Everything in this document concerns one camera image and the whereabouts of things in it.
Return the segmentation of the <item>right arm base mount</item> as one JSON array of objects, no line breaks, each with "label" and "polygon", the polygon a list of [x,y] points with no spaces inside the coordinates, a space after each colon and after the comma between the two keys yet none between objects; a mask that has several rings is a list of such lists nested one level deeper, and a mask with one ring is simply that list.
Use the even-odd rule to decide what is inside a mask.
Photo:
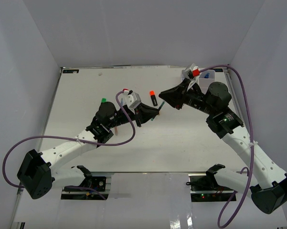
[{"label": "right arm base mount", "polygon": [[186,185],[190,188],[192,202],[226,202],[232,189],[213,185],[205,174],[190,174]]}]

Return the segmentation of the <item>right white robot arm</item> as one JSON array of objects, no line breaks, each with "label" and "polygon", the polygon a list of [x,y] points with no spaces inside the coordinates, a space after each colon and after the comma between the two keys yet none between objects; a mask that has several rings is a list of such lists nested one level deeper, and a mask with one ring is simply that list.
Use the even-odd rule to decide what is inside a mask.
[{"label": "right white robot arm", "polygon": [[252,172],[253,181],[237,174],[224,165],[216,164],[206,172],[206,184],[211,190],[221,186],[244,192],[253,203],[266,214],[271,214],[287,202],[287,172],[280,168],[258,145],[251,140],[251,134],[243,121],[228,107],[231,100],[228,87],[220,82],[209,85],[202,93],[199,85],[189,87],[185,79],[179,85],[165,90],[159,97],[176,109],[188,105],[208,115],[208,127],[243,160]]}]

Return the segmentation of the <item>green pen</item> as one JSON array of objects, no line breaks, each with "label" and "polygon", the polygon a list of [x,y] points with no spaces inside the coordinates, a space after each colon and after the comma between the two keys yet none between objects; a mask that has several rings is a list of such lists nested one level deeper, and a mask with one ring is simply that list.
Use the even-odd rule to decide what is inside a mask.
[{"label": "green pen", "polygon": [[160,104],[160,106],[158,107],[158,114],[155,115],[155,116],[153,116],[153,117],[151,118],[151,121],[153,121],[153,120],[160,114],[160,110],[162,109],[162,107],[164,106],[164,104],[165,104],[165,101],[163,100],[162,103]]}]

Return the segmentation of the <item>orange black highlighter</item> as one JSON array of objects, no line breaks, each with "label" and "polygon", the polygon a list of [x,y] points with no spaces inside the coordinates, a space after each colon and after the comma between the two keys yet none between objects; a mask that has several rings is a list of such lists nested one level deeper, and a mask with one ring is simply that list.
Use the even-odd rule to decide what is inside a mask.
[{"label": "orange black highlighter", "polygon": [[157,102],[157,99],[156,99],[156,96],[155,96],[155,92],[154,91],[150,91],[149,95],[150,95],[150,98],[151,98],[153,106],[158,106],[158,102]]}]

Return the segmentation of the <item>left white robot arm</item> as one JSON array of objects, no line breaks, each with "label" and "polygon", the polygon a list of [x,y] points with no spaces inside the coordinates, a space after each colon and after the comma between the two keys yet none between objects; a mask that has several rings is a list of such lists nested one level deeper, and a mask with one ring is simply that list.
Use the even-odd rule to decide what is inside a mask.
[{"label": "left white robot arm", "polygon": [[105,144],[114,134],[116,126],[126,123],[141,126],[157,116],[157,108],[140,103],[134,110],[127,105],[117,110],[112,102],[101,103],[91,124],[78,134],[73,141],[66,141],[59,146],[42,152],[29,151],[17,173],[32,199],[38,199],[51,188],[76,187],[80,190],[90,189],[97,184],[91,172],[84,166],[64,169],[63,166],[78,156],[97,149]]}]

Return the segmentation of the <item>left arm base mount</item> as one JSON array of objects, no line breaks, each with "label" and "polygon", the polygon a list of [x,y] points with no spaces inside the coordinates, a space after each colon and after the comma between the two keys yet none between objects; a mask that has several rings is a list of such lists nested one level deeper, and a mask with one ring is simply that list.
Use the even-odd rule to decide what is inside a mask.
[{"label": "left arm base mount", "polygon": [[106,177],[86,178],[80,185],[70,188],[64,187],[62,200],[107,200],[110,185],[106,184]]}]

